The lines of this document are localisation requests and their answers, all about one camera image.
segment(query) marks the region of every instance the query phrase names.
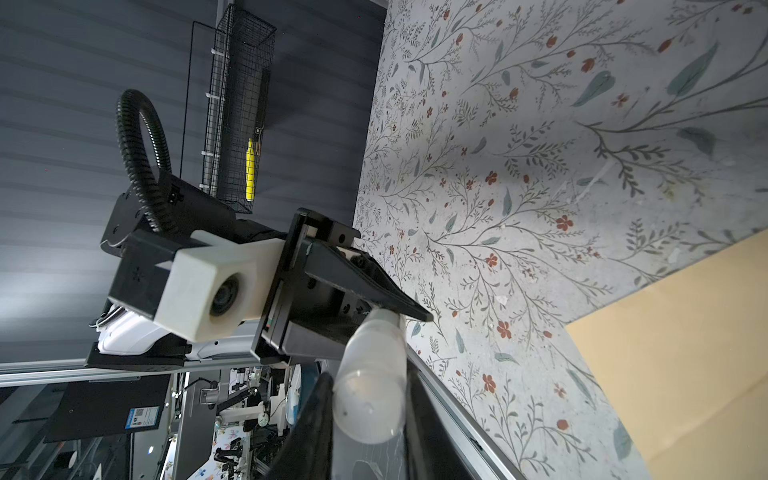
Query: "gray wall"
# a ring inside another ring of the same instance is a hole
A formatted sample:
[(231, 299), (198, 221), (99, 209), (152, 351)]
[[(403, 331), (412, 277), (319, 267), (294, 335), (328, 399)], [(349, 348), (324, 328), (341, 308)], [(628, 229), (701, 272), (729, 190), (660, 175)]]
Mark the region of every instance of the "gray wall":
[[(351, 223), (385, 12), (367, 0), (245, 7), (279, 29), (253, 218), (284, 230), (297, 207), (309, 207)], [(150, 97), (178, 172), (190, 25), (212, 23), (216, 8), (0, 4), (0, 362), (87, 353), (87, 324), (118, 263), (98, 241), (127, 187), (114, 103), (125, 88)], [(210, 70), (210, 43), (197, 40), (183, 175), (192, 184)]]

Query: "black panel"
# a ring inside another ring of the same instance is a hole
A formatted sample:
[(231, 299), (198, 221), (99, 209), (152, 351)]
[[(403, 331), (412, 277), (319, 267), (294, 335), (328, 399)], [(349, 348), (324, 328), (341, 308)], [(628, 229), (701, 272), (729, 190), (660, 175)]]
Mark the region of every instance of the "black panel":
[[(156, 430), (165, 405), (170, 375), (118, 382), (73, 382), (67, 386), (46, 442), (89, 439)], [(154, 425), (126, 428), (131, 409), (157, 407)]]

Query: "black bracket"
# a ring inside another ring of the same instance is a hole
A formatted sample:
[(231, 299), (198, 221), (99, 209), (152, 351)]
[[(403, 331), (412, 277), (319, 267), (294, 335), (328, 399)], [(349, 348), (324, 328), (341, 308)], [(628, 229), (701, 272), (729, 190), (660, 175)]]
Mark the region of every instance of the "black bracket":
[(129, 372), (169, 372), (184, 366), (191, 350), (183, 339), (169, 333), (140, 355), (107, 355), (98, 351), (94, 342), (85, 367), (92, 369), (127, 370)]
[(296, 212), (251, 347), (263, 365), (341, 359), (373, 307), (433, 320), (369, 254), (352, 247), (359, 237), (317, 212)]

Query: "floral wallpaper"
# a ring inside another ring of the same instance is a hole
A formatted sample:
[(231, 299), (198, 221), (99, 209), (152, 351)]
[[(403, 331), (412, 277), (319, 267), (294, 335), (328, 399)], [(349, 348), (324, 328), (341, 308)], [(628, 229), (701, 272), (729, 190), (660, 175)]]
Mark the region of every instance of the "floral wallpaper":
[(355, 226), (528, 478), (648, 478), (564, 326), (768, 223), (766, 0), (393, 0)]

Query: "camera lens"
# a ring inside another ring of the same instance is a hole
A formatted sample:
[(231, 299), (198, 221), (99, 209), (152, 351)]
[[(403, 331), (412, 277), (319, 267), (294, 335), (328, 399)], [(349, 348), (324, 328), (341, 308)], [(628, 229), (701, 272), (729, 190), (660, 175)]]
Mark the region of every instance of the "camera lens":
[(214, 301), (210, 304), (210, 314), (219, 316), (225, 314), (235, 303), (240, 282), (234, 275), (224, 280), (219, 290), (216, 291)]

